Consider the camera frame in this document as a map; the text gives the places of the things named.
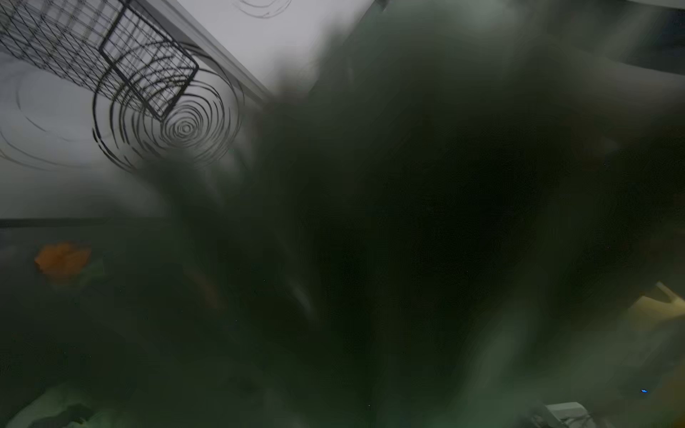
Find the green hand brush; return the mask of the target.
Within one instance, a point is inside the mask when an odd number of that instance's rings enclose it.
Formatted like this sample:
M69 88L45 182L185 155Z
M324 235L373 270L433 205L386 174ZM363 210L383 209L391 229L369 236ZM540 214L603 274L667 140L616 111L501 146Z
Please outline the green hand brush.
M243 173L151 165L221 306L243 419L508 427L633 377L622 321L684 251L684 96L552 1L398 3L258 110Z

